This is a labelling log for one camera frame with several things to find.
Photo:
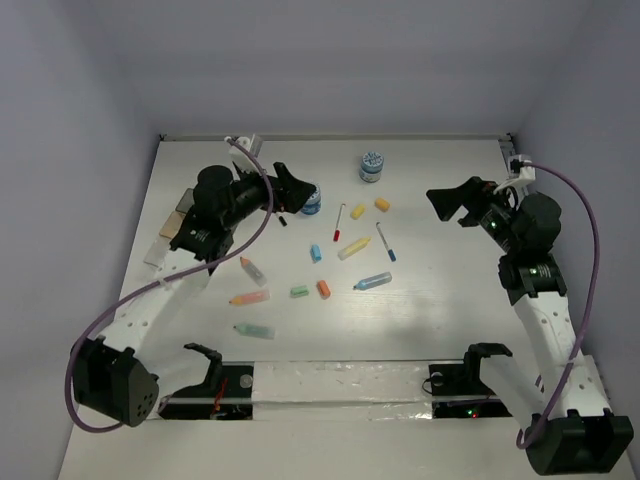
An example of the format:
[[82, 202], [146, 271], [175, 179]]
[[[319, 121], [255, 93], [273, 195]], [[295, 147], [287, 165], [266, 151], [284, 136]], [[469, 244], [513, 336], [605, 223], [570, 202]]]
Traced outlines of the red cap marker pen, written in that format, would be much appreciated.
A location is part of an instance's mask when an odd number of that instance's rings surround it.
[[337, 218], [336, 218], [336, 223], [335, 223], [335, 229], [334, 229], [334, 234], [333, 234], [333, 242], [338, 242], [340, 235], [341, 235], [341, 220], [342, 220], [342, 216], [343, 216], [343, 212], [345, 209], [346, 204], [345, 203], [341, 203], [339, 210], [338, 210], [338, 214], [337, 214]]

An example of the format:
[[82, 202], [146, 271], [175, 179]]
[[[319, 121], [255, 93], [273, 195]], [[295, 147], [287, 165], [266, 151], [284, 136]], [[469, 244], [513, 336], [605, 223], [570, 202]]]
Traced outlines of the blue cap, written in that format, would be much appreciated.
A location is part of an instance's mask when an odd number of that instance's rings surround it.
[[314, 263], [318, 263], [322, 260], [322, 253], [320, 247], [317, 244], [313, 244], [311, 246], [310, 255]]

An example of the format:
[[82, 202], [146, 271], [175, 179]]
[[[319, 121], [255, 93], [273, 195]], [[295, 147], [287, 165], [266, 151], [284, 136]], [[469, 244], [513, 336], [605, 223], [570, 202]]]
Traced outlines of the blue cap marker pen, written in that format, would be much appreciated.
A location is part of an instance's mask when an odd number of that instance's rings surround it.
[[397, 257], [395, 255], [395, 252], [393, 250], [393, 248], [390, 246], [388, 240], [385, 237], [385, 234], [383, 232], [382, 226], [381, 226], [381, 222], [376, 222], [376, 230], [380, 236], [380, 239], [383, 243], [384, 249], [386, 251], [386, 253], [389, 256], [389, 259], [391, 262], [396, 262], [397, 261]]

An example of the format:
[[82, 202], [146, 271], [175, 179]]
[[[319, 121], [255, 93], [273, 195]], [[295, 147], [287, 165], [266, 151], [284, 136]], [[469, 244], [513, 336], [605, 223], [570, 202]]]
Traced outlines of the yellow pencil-shaped highlighter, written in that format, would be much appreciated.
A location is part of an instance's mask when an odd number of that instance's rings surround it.
[[362, 238], [352, 242], [351, 244], [349, 244], [348, 246], [344, 247], [343, 249], [341, 249], [338, 252], [338, 258], [341, 261], [344, 261], [347, 258], [350, 258], [351, 256], [355, 255], [356, 253], [360, 252], [365, 247], [367, 247], [368, 244], [370, 243], [370, 241], [371, 241], [370, 237], [362, 237]]

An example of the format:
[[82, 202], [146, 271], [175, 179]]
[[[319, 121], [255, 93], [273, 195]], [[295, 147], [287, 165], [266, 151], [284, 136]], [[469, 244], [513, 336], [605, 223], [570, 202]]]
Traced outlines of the blue pencil-shaped highlighter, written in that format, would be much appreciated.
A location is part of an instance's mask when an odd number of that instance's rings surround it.
[[383, 272], [377, 275], [373, 275], [359, 280], [354, 286], [354, 290], [366, 291], [372, 288], [376, 288], [381, 285], [388, 284], [392, 281], [393, 277], [390, 272]]

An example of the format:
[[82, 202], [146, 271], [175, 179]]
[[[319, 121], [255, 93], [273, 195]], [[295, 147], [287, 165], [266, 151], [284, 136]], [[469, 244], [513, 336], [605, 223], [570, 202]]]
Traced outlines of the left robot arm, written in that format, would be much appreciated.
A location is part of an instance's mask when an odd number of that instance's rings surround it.
[[76, 341], [65, 374], [65, 401], [74, 423], [89, 433], [136, 427], [169, 387], [149, 355], [149, 339], [204, 290], [217, 266], [238, 254], [233, 235], [257, 210], [298, 213], [314, 194], [284, 163], [275, 173], [239, 166], [201, 170], [193, 203], [169, 242], [164, 270], [150, 284], [107, 309]]

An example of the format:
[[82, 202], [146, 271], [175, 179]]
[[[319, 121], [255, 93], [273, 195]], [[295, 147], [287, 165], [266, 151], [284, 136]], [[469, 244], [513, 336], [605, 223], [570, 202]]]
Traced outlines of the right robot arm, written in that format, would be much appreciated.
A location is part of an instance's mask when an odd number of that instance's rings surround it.
[[610, 472], [634, 438], [630, 419], [614, 414], [581, 353], [583, 335], [569, 315], [567, 288], [551, 249], [561, 208], [542, 193], [512, 206], [505, 187], [472, 177], [426, 193], [438, 218], [459, 209], [463, 227], [481, 227], [503, 250], [498, 273], [533, 348], [540, 384], [503, 344], [471, 345], [460, 368], [470, 391], [487, 388], [518, 422], [517, 446], [542, 476]]

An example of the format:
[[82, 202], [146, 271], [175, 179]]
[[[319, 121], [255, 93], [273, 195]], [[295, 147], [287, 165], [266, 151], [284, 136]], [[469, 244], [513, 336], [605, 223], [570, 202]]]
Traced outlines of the orange-yellow cap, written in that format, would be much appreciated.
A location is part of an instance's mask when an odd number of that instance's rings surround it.
[[389, 208], [390, 208], [390, 203], [389, 203], [387, 200], [385, 200], [385, 199], [383, 199], [383, 198], [379, 197], [379, 198], [377, 198], [377, 199], [375, 200], [375, 206], [376, 206], [379, 210], [381, 210], [381, 211], [383, 211], [383, 212], [386, 212], [386, 211], [388, 211], [388, 210], [389, 210]]

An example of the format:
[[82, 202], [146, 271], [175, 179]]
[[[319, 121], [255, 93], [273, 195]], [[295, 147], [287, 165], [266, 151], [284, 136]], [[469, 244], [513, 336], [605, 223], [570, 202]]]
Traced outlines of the yellow cap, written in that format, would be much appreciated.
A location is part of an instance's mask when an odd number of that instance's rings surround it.
[[350, 217], [354, 220], [358, 220], [365, 211], [366, 206], [364, 204], [359, 204], [351, 211]]

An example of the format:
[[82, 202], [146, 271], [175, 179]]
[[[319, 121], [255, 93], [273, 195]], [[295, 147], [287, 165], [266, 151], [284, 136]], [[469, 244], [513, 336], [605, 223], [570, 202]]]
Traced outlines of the grey-orange pencil-shaped highlighter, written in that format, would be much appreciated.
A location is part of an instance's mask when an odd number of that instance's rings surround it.
[[268, 281], [264, 273], [248, 258], [240, 257], [240, 264], [249, 277], [260, 287], [267, 285]]

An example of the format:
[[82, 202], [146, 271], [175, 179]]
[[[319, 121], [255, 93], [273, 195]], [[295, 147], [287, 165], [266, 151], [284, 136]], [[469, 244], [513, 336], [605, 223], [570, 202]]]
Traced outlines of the green cap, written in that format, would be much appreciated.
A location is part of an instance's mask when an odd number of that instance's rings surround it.
[[292, 298], [300, 298], [300, 297], [307, 296], [308, 294], [309, 294], [309, 289], [306, 285], [299, 285], [299, 286], [292, 287], [290, 289], [290, 296]]

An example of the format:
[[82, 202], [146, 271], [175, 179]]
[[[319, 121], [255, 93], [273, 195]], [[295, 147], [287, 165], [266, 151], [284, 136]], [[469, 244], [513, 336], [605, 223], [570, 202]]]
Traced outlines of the orange cap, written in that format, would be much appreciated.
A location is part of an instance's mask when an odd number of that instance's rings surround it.
[[317, 282], [317, 289], [323, 299], [327, 299], [331, 296], [331, 290], [325, 280]]

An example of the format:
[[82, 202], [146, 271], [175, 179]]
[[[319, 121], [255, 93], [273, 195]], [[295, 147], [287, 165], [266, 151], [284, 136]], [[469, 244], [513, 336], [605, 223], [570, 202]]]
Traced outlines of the grey smoked plastic bin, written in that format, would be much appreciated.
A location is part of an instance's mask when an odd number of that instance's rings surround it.
[[181, 214], [186, 215], [191, 207], [194, 205], [194, 189], [188, 188], [185, 190], [181, 199], [179, 200], [177, 206], [175, 207], [175, 211]]

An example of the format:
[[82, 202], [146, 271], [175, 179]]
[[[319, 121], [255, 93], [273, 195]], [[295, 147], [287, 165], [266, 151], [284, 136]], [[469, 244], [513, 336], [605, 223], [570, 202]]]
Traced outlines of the orange pencil-shaped highlighter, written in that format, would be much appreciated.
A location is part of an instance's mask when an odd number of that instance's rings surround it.
[[269, 299], [270, 292], [268, 289], [265, 289], [236, 295], [229, 301], [229, 304], [234, 306], [245, 306], [267, 301]]

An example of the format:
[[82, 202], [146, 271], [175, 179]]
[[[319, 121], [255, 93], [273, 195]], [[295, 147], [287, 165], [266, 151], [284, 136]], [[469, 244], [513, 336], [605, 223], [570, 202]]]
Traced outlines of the green pencil-shaped highlighter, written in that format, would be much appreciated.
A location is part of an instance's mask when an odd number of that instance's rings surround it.
[[233, 326], [233, 329], [242, 336], [273, 340], [275, 338], [275, 330], [261, 325], [255, 325], [250, 323], [239, 323]]

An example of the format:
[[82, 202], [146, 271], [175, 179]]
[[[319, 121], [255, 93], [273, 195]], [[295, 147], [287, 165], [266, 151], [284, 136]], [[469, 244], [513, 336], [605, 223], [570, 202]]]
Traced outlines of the clear plastic bin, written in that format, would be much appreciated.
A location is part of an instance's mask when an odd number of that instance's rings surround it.
[[162, 269], [169, 247], [170, 240], [168, 238], [157, 236], [147, 250], [143, 258], [143, 263], [156, 270]]

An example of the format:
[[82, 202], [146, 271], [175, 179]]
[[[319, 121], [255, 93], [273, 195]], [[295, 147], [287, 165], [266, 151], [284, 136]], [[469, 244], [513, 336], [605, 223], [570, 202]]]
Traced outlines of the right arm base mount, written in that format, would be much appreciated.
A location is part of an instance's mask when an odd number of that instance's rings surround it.
[[460, 361], [429, 365], [422, 390], [431, 397], [435, 419], [507, 418], [511, 414], [494, 392], [480, 380], [481, 361], [494, 355], [512, 357], [503, 344], [477, 343]]

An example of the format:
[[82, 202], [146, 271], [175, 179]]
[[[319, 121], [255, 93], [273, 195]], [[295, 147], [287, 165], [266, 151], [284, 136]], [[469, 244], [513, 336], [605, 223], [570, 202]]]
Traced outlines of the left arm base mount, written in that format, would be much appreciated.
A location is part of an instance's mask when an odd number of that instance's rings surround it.
[[165, 397], [157, 413], [164, 420], [251, 420], [253, 418], [253, 363], [225, 363], [208, 347], [189, 343], [185, 349], [209, 362], [204, 379]]

